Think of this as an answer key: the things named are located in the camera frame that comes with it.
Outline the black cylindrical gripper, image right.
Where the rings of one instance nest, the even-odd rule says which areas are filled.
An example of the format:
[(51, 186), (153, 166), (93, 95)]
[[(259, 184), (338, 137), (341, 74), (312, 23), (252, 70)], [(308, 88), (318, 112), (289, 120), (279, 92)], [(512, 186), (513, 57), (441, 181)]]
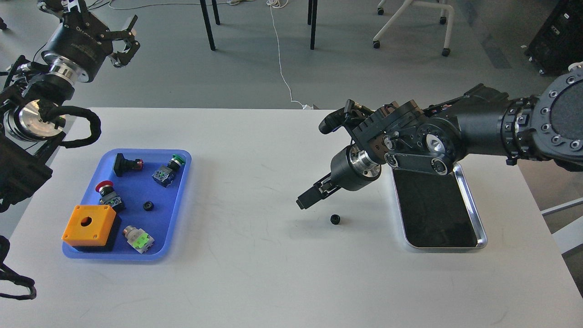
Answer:
[(350, 144), (331, 160), (331, 172), (317, 180), (312, 187), (298, 196), (296, 203), (302, 210), (326, 199), (339, 189), (358, 191), (377, 180), (380, 164), (373, 162), (366, 151)]

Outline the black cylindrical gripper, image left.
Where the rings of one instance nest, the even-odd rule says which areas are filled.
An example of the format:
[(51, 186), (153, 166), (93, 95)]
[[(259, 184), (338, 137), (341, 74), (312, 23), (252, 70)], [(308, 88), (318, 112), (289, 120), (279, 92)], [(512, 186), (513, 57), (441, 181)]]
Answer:
[[(122, 31), (108, 31), (107, 39), (111, 41), (102, 41), (97, 39), (98, 36), (109, 28), (101, 21), (94, 21), (85, 29), (81, 27), (87, 26), (85, 0), (38, 0), (37, 8), (58, 17), (61, 22), (41, 54), (43, 60), (50, 64), (57, 57), (63, 57), (77, 64), (85, 73), (80, 75), (81, 82), (92, 82), (95, 79), (106, 56), (110, 55), (115, 68), (122, 68), (131, 62), (140, 48), (134, 31), (137, 15), (128, 19)], [(123, 51), (112, 53), (112, 41), (123, 41)]]

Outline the white robot base right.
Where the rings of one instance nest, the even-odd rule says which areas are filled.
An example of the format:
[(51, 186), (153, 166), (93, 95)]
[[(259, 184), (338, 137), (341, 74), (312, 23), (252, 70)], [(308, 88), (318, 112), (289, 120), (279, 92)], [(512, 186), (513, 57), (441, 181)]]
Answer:
[[(545, 210), (541, 211), (541, 215), (546, 217), (547, 215), (558, 213), (561, 210), (566, 210), (578, 205), (582, 205), (582, 203), (582, 197), (579, 199), (574, 199), (554, 207), (546, 208)], [(579, 247), (583, 244), (583, 217), (581, 216), (577, 218), (570, 224), (567, 224), (558, 231), (552, 233), (552, 237), (562, 255), (572, 251), (576, 247)]]

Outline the black robot arm, image right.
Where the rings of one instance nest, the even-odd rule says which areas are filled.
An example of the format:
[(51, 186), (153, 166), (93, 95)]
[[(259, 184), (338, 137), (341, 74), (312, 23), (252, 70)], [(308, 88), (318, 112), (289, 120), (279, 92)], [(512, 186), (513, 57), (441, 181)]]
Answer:
[(331, 161), (331, 171), (298, 196), (310, 208), (339, 189), (358, 191), (377, 180), (381, 166), (445, 176), (469, 154), (518, 160), (553, 160), (581, 172), (582, 63), (575, 63), (538, 96), (509, 99), (483, 84), (422, 109), (411, 100), (371, 110), (353, 100), (319, 124), (327, 134), (345, 128), (351, 144)]

